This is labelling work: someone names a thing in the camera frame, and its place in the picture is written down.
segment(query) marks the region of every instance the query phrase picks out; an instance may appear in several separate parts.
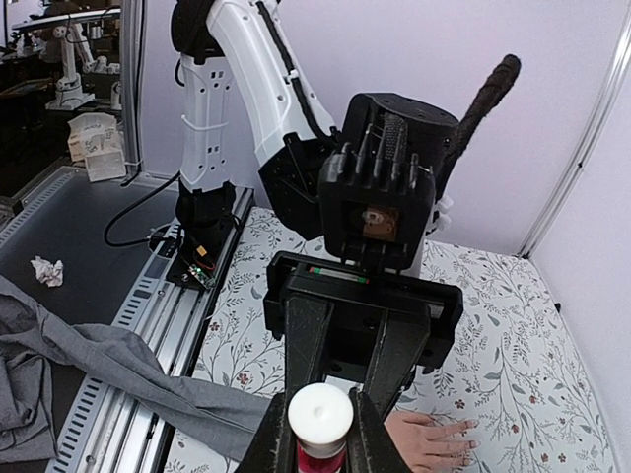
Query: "table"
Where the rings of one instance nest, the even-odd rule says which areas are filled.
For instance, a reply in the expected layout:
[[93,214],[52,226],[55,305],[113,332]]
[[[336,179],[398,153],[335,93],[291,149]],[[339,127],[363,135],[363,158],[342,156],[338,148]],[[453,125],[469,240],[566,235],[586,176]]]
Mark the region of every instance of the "table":
[[[325,257],[268,210],[254,209],[212,315],[194,376],[270,397],[283,387],[283,344],[265,330],[265,267],[280,250]],[[479,419],[467,472],[615,470],[590,382],[561,315],[523,259],[428,241],[423,277],[458,285],[465,314],[444,367],[418,375],[397,409],[439,423]],[[166,473],[237,464],[176,431]]]

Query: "finger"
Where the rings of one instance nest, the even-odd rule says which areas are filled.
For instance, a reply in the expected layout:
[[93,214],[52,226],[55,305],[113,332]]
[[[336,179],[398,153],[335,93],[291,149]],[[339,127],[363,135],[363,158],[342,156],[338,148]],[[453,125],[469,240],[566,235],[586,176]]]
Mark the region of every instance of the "finger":
[[424,461],[425,465],[436,468],[458,468],[460,466],[469,466],[471,460],[469,458],[453,458],[449,456],[427,455]]
[[425,432],[425,438],[427,440],[444,439],[445,437],[454,436],[455,434],[462,434],[469,429],[477,427],[477,425],[477,421],[462,421],[449,426],[428,427]]
[[480,446],[475,440],[471,441],[431,441],[428,446],[429,455],[453,455],[464,451],[473,450]]
[[403,412],[397,413],[403,422],[408,424],[418,424],[420,426],[431,426],[434,424],[434,418],[422,412]]

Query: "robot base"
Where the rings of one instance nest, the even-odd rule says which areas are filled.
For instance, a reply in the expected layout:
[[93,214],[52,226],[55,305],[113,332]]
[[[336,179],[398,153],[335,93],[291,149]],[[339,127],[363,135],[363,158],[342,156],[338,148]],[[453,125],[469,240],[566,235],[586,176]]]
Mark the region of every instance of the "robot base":
[[81,89],[69,92],[57,91],[57,98],[46,104],[46,110],[73,111],[94,99],[94,94],[84,94]]

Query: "plastic container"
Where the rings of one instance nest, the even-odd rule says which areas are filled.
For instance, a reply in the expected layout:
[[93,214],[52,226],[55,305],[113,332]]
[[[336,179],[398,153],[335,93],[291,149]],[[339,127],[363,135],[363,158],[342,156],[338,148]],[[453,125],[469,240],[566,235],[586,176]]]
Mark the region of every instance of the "plastic container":
[[339,472],[354,416],[348,395],[330,384],[311,384],[294,396],[288,416],[298,438],[298,472]]

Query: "human hand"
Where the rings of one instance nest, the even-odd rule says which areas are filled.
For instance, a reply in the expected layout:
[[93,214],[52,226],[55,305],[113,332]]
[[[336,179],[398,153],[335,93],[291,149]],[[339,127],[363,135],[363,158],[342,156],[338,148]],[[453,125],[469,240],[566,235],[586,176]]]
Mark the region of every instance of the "human hand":
[[435,426],[434,419],[416,412],[392,412],[386,429],[396,449],[414,473],[442,471],[468,466],[464,454],[479,446],[475,440],[455,441],[451,436],[477,427],[477,421]]

